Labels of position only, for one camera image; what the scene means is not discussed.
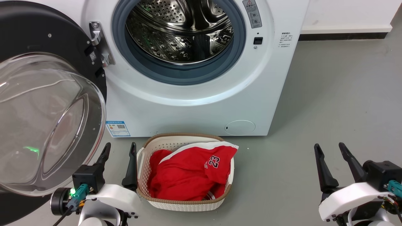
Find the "red clothing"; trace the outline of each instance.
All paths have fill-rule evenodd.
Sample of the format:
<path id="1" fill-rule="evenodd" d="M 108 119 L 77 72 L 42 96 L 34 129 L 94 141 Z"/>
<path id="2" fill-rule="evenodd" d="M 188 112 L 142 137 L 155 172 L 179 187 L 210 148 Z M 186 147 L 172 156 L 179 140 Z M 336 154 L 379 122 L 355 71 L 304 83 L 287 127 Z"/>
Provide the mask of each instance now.
<path id="1" fill-rule="evenodd" d="M 238 146 L 228 142 L 208 142 L 190 144 L 169 155 L 167 150 L 154 152 L 148 180 L 151 197 L 201 201 L 209 191 L 215 198 L 220 197 L 237 149 Z"/>

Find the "warning label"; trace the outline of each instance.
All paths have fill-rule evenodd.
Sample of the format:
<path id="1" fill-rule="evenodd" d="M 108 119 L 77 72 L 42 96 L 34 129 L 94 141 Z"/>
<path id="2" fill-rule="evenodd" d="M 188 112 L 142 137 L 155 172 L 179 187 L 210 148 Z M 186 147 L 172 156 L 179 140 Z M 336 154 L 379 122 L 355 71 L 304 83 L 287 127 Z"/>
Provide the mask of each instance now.
<path id="1" fill-rule="evenodd" d="M 258 11 L 255 0 L 244 0 L 244 7 L 246 8 L 248 18 L 250 19 L 251 28 L 262 27 L 260 12 Z"/>
<path id="2" fill-rule="evenodd" d="M 129 137 L 127 126 L 124 121 L 106 121 L 106 126 L 112 137 Z"/>
<path id="3" fill-rule="evenodd" d="M 279 48 L 290 47 L 292 40 L 293 40 L 293 35 L 290 32 L 282 32 L 278 47 Z"/>

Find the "basket rim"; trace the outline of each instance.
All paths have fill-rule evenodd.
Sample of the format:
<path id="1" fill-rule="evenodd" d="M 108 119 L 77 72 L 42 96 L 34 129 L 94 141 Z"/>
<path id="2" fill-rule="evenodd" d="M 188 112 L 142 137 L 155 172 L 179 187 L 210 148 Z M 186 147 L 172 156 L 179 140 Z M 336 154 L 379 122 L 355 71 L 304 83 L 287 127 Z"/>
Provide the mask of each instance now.
<path id="1" fill-rule="evenodd" d="M 229 184 L 228 187 L 226 188 L 225 193 L 221 197 L 219 197 L 217 199 L 213 199 L 213 200 L 202 200 L 202 201 L 178 201 L 178 200 L 152 198 L 152 197 L 149 197 L 149 196 L 145 195 L 144 193 L 142 193 L 140 188 L 137 188 L 137 193 L 140 196 L 142 196 L 144 199 L 146 199 L 148 201 L 152 201 L 152 202 L 166 203 L 166 204 L 178 204 L 178 205 L 201 205 L 201 204 L 213 204 L 213 203 L 222 201 L 229 194 L 231 188 L 232 188 L 232 185 Z"/>
<path id="2" fill-rule="evenodd" d="M 219 141 L 225 141 L 224 139 L 222 139 L 221 137 L 215 136 L 215 135 L 208 135 L 208 134 L 195 134 L 195 133 L 166 133 L 166 134 L 158 134 L 155 136 L 152 136 L 151 138 L 149 138 L 143 148 L 146 148 L 147 145 L 157 139 L 157 138 L 162 138 L 162 137 L 172 137 L 172 136 L 189 136 L 189 137 L 203 137 L 203 138 L 212 138 L 212 139 L 216 139 Z M 168 200 L 168 199 L 158 199 L 158 198 L 152 198 L 150 196 L 145 195 L 142 191 L 141 188 L 138 187 L 137 188 L 137 193 L 142 196 L 144 199 L 148 200 L 148 201 L 152 201 L 152 202 L 158 202 L 158 203 L 167 203 L 167 204 L 179 204 L 179 205 L 197 205 L 197 204 L 212 204 L 212 203 L 217 203 L 223 199 L 226 198 L 226 196 L 229 194 L 230 190 L 231 190 L 232 185 L 228 184 L 228 187 L 226 188 L 225 193 L 223 193 L 223 195 L 221 195 L 219 198 L 217 199 L 213 199 L 213 200 L 202 200 L 202 201 L 178 201 L 178 200 Z"/>
<path id="3" fill-rule="evenodd" d="M 186 137 L 212 138 L 212 139 L 216 139 L 216 140 L 219 140 L 219 141 L 225 141 L 225 140 L 222 139 L 221 137 L 218 137 L 218 136 L 215 136 L 215 135 L 208 135 L 208 134 L 167 133 L 167 134 L 158 134 L 158 135 L 155 135 L 155 136 L 149 138 L 149 139 L 145 142 L 144 146 L 142 146 L 142 147 L 143 147 L 143 148 L 147 148 L 147 145 L 148 145 L 151 141 L 153 141 L 153 140 L 155 140 L 155 139 L 157 139 L 157 138 L 162 138 L 162 137 L 183 137 L 183 136 L 186 136 Z"/>

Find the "laundry basket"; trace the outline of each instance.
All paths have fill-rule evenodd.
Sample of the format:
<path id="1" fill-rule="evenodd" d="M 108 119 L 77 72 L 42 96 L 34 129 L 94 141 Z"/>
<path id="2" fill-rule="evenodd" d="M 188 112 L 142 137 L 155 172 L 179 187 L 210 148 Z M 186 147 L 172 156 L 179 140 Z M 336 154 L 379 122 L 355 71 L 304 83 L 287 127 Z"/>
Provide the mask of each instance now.
<path id="1" fill-rule="evenodd" d="M 217 136 L 205 134 L 160 134 L 151 137 L 137 154 L 137 164 L 139 165 L 137 193 L 144 199 L 148 200 L 151 205 L 159 209 L 184 212 L 215 210 L 223 203 L 225 197 L 230 192 L 234 175 L 233 158 L 230 162 L 230 174 L 226 181 L 225 193 L 217 199 L 203 201 L 174 201 L 152 198 L 148 192 L 147 181 L 151 173 L 150 157 L 155 151 L 160 149 L 176 151 L 184 145 L 216 141 L 224 140 Z"/>

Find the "door hinge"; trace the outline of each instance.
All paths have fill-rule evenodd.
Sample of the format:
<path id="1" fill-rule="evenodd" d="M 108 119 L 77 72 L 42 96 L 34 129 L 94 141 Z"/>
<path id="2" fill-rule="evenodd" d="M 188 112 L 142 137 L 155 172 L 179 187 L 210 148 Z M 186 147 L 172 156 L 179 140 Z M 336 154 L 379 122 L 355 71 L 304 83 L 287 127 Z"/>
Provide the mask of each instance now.
<path id="1" fill-rule="evenodd" d="M 110 47 L 107 43 L 105 34 L 103 33 L 102 25 L 99 21 L 89 22 L 89 31 L 91 33 L 92 45 L 95 46 L 101 53 L 102 67 L 107 67 L 109 64 L 116 64 L 113 58 Z"/>

